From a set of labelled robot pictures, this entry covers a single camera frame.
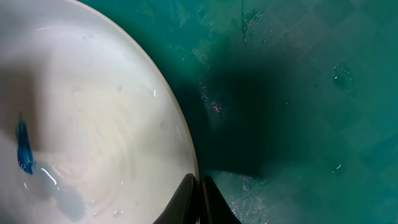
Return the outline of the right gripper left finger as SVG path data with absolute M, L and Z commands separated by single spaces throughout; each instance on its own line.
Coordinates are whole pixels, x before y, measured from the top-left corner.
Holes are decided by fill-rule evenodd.
M 187 174 L 154 224 L 196 224 L 197 217 L 197 180 L 193 174 Z

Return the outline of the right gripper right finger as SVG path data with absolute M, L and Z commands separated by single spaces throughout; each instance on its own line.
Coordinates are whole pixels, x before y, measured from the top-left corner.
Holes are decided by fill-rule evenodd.
M 200 181 L 200 223 L 241 224 L 210 176 Z

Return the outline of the light blue plate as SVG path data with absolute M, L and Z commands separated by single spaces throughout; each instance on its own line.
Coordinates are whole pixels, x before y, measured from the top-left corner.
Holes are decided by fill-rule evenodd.
M 78 1 L 1 1 L 1 222 L 154 223 L 192 139 L 168 83 Z

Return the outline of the teal plastic tray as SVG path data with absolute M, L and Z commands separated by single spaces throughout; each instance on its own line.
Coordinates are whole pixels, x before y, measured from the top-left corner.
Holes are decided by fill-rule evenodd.
M 241 222 L 397 222 L 396 0 L 88 5 L 158 66 Z

